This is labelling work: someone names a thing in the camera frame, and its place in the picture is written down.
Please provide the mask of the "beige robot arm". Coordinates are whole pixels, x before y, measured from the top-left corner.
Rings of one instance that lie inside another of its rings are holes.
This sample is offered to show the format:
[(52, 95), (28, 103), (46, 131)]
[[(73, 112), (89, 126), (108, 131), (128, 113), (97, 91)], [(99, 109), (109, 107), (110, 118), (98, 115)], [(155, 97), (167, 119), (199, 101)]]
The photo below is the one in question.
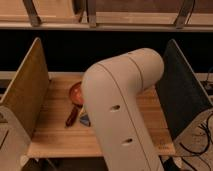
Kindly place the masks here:
[(85, 72), (84, 107), (109, 171), (164, 171), (136, 101), (163, 72), (162, 57), (150, 48), (99, 61)]

